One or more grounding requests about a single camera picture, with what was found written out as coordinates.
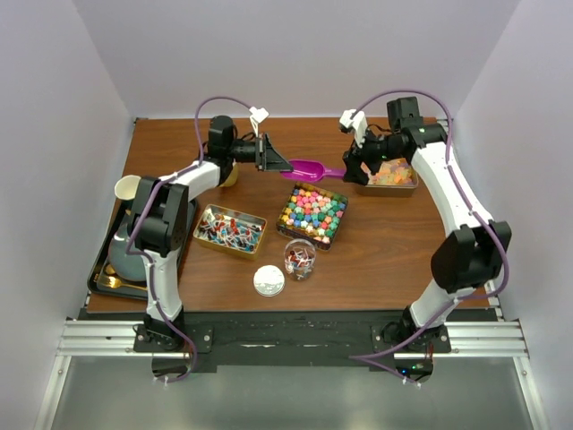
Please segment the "purple plastic scoop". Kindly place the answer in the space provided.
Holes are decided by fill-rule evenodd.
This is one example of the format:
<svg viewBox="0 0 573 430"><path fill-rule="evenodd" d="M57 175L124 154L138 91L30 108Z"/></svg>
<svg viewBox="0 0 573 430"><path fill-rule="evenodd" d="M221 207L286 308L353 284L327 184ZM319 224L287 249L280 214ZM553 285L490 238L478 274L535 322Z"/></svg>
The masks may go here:
<svg viewBox="0 0 573 430"><path fill-rule="evenodd" d="M291 159L290 164L293 170L281 172L280 175L296 181L317 183L328 177L341 179L346 173L344 169L328 168L316 160Z"/></svg>

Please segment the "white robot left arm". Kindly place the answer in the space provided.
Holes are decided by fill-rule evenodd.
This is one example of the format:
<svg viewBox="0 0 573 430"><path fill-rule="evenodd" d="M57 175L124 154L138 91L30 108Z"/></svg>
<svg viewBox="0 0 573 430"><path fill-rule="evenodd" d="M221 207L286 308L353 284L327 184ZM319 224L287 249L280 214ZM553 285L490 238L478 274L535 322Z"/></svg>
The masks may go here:
<svg viewBox="0 0 573 430"><path fill-rule="evenodd" d="M260 171L290 172L292 165L274 149L260 124L269 116L250 109L253 137L241 138L229 116L210 119L208 138L199 142L197 159L188 167L161 177L144 176L136 188L129 218L126 252L141 257L148 303L143 319L146 342L165 351L190 347L184 307L178 293L177 259L187 234L189 201L227 181L235 163L252 163Z"/></svg>

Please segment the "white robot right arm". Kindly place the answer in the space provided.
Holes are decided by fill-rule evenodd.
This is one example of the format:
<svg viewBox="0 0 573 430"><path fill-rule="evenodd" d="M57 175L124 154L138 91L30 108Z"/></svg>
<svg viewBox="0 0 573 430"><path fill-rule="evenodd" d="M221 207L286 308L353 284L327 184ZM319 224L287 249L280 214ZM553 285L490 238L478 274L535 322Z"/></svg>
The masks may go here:
<svg viewBox="0 0 573 430"><path fill-rule="evenodd" d="M493 219L466 181L452 148L452 124L426 122L419 111L419 91L395 94L387 104L386 135L372 132L361 107L341 115L341 131L353 136L343 155L343 179L367 185L382 161L403 158L422 178L440 214L445 239L431 258L432 279L388 330L391 352L417 352L458 304L475 299L478 288L497 278L509 280L512 232L508 222Z"/></svg>

